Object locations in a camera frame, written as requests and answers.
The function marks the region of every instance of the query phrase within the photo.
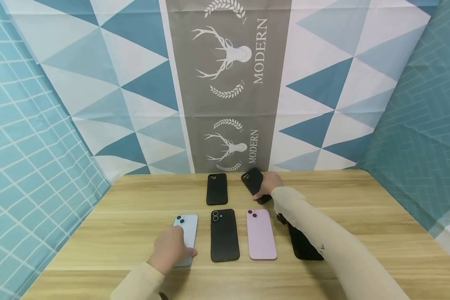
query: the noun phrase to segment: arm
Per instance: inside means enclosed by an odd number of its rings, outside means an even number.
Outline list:
[[[254,199],[271,195],[275,211],[300,230],[323,254],[349,300],[409,300],[386,269],[350,232],[285,187],[276,173],[263,174],[262,188]]]
[[[144,262],[134,267],[110,295],[110,300],[160,300],[158,287],[165,276]]]
[[[165,275],[197,250],[186,247],[183,228],[174,226],[162,231],[155,240],[155,251],[147,262],[134,267],[110,295],[110,300],[160,300],[158,288]]]

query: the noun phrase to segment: gray banner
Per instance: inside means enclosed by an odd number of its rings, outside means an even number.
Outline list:
[[[195,171],[267,170],[291,0],[167,0]]]

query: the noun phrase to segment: smartphone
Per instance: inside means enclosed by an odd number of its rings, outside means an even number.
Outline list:
[[[270,214],[266,209],[247,211],[248,255],[253,260],[277,258]]]
[[[174,226],[183,228],[183,241],[186,247],[195,246],[195,237],[197,235],[197,215],[178,215],[175,217]],[[175,267],[187,267],[192,264],[192,256],[186,257],[183,261],[177,263]]]
[[[305,261],[322,261],[323,256],[312,246],[307,237],[298,229],[288,223],[288,232],[292,241],[295,257]]]
[[[226,174],[210,174],[207,182],[207,205],[224,205],[228,203]]]
[[[247,173],[242,175],[242,182],[252,195],[255,195],[260,191],[260,188],[262,187],[262,181],[263,174],[256,167],[251,168]],[[257,199],[257,203],[265,204],[270,199],[272,199],[272,196],[263,195],[260,199]]]
[[[214,210],[210,218],[212,261],[215,263],[236,261],[240,258],[240,249],[235,212],[233,209]]]

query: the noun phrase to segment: person's left hand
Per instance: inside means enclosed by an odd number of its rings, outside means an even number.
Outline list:
[[[186,247],[183,241],[183,228],[172,226],[162,231],[155,240],[155,251],[147,263],[166,275],[177,263],[187,256],[197,255],[197,250]]]

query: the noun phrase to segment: hand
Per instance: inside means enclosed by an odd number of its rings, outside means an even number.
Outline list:
[[[264,172],[262,187],[260,191],[253,196],[254,200],[262,198],[263,195],[270,195],[272,190],[279,186],[284,186],[282,178],[275,172]]]
[[[196,249],[185,246],[183,228],[172,226],[159,234],[155,240],[155,251],[147,263],[166,275],[178,262],[196,255]]]

